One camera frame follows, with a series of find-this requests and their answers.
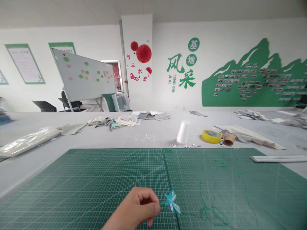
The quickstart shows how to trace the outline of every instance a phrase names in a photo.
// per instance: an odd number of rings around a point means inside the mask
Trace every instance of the red decoration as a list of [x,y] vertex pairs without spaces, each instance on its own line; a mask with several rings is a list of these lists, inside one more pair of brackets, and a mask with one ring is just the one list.
[[140,62],[146,63],[151,59],[151,49],[148,45],[141,45],[137,50],[137,58]]
[[150,68],[150,67],[147,67],[147,68],[146,68],[146,70],[149,72],[149,74],[151,74],[151,73],[152,73],[152,70],[151,70],[151,68]]
[[131,42],[130,47],[133,51],[136,51],[138,49],[138,43],[137,42]]

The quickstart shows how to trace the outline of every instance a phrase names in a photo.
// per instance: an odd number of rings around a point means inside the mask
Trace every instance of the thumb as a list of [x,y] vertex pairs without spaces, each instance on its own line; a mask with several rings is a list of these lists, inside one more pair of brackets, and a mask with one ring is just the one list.
[[138,217],[139,222],[143,222],[150,217],[154,217],[160,213],[161,207],[159,203],[148,203],[139,206]]

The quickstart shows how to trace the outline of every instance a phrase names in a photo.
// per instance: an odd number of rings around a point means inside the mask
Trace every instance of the blue plastic flower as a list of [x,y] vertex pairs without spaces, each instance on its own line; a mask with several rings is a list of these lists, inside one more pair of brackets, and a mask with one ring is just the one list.
[[176,201],[176,194],[172,190],[169,195],[166,195],[167,202],[165,203],[165,206],[170,206],[170,209],[172,212],[176,212],[177,214],[180,214],[180,207],[175,203]]

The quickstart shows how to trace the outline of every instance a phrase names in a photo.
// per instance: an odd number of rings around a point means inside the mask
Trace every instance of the yellow tape roll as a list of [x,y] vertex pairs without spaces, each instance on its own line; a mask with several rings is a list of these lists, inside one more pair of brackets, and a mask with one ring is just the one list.
[[221,134],[208,129],[203,131],[201,137],[204,139],[204,141],[207,141],[211,144],[218,144],[222,139]]

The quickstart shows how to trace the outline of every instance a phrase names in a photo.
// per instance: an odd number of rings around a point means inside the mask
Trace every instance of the hand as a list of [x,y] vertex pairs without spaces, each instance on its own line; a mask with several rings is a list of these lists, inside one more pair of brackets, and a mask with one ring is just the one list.
[[151,188],[134,187],[117,207],[102,230],[132,230],[148,219],[151,227],[154,217],[160,213],[160,203]]

